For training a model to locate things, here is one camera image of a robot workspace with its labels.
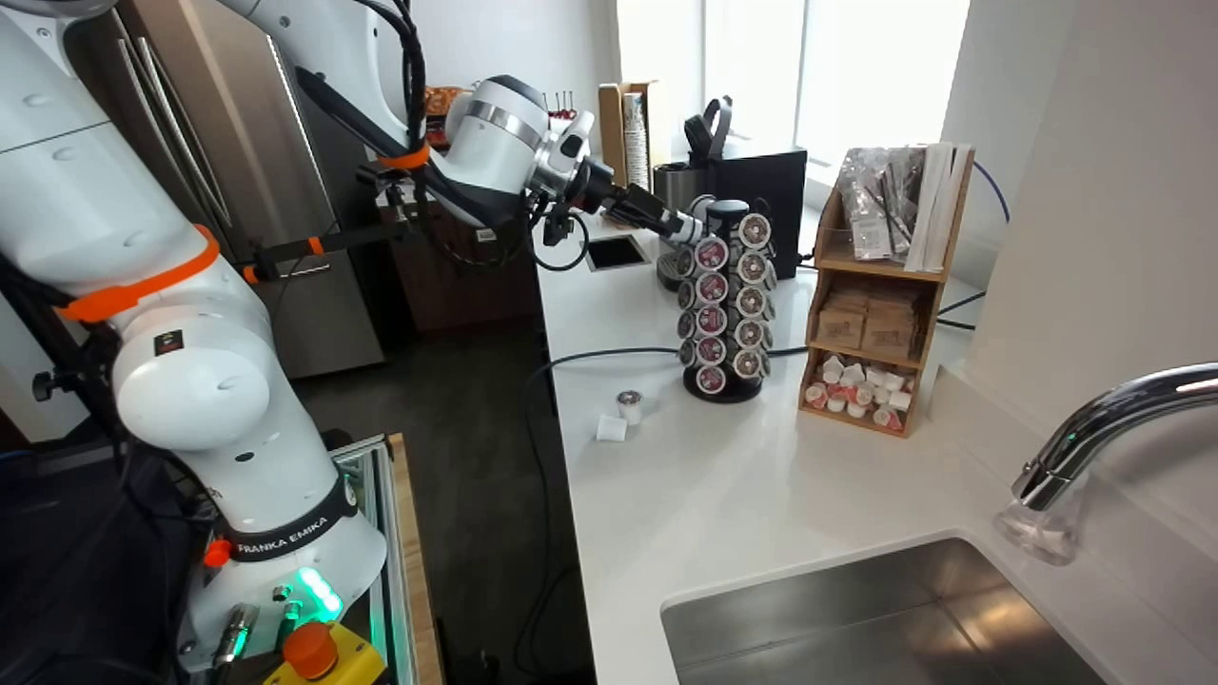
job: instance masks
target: window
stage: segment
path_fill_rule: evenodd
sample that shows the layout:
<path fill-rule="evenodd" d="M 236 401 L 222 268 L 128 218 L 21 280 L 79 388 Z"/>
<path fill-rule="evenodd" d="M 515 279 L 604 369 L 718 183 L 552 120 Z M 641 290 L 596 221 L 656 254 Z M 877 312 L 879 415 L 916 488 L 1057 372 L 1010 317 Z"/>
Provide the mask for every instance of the window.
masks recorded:
<path fill-rule="evenodd" d="M 835 183 L 851 146 L 940 141 L 967 0 L 703 0 L 703 99 Z"/>

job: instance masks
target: cardboard box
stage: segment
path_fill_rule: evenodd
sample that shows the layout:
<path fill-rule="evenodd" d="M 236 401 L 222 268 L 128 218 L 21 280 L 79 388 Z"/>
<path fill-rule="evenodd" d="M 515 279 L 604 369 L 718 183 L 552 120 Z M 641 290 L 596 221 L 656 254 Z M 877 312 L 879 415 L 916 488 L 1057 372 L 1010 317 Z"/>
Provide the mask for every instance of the cardboard box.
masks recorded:
<path fill-rule="evenodd" d="M 910 312 L 882 312 L 882 309 L 866 309 L 866 322 L 863 322 L 863 355 L 877 356 L 915 356 L 916 341 L 916 317 Z"/>
<path fill-rule="evenodd" d="M 835 285 L 827 309 L 866 312 L 872 290 L 863 285 Z"/>
<path fill-rule="evenodd" d="M 866 312 L 856 309 L 821 309 L 814 317 L 814 341 L 821 348 L 860 348 Z"/>
<path fill-rule="evenodd" d="M 866 312 L 915 317 L 915 302 L 916 302 L 916 290 L 889 290 L 889 285 L 866 290 Z"/>

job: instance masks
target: coffee capsule holder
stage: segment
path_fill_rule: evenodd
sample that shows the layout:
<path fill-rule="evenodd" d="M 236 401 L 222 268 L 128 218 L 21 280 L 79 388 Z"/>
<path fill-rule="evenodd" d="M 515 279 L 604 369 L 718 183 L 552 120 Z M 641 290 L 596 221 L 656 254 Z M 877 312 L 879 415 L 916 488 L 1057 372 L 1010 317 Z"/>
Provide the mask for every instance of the coffee capsule holder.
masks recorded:
<path fill-rule="evenodd" d="M 752 401 L 767 372 L 771 224 L 748 200 L 714 197 L 680 264 L 684 388 L 708 405 Z"/>

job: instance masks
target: dark floor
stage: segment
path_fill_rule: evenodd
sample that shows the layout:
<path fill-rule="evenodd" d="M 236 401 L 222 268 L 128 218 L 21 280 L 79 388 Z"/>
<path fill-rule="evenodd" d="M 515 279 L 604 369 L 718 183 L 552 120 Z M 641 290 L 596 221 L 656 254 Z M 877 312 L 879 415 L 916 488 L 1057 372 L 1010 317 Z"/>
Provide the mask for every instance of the dark floor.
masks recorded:
<path fill-rule="evenodd" d="M 322 430 L 408 436 L 453 685 L 595 681 L 549 381 L 520 386 L 540 364 L 543 334 L 518 320 L 298 386 Z"/>

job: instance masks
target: green light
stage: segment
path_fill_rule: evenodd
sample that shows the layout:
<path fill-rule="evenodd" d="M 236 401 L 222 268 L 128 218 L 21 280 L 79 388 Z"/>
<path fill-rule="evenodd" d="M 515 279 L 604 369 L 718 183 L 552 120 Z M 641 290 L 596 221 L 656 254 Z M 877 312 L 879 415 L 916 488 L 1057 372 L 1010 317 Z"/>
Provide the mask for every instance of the green light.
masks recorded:
<path fill-rule="evenodd" d="M 242 653 L 250 648 L 250 629 L 236 632 L 231 653 Z"/>
<path fill-rule="evenodd" d="M 340 625 L 341 615 L 341 603 L 331 591 L 328 580 L 320 580 L 320 572 L 301 567 L 285 586 L 280 586 L 288 609 L 285 620 L 288 625 Z"/>

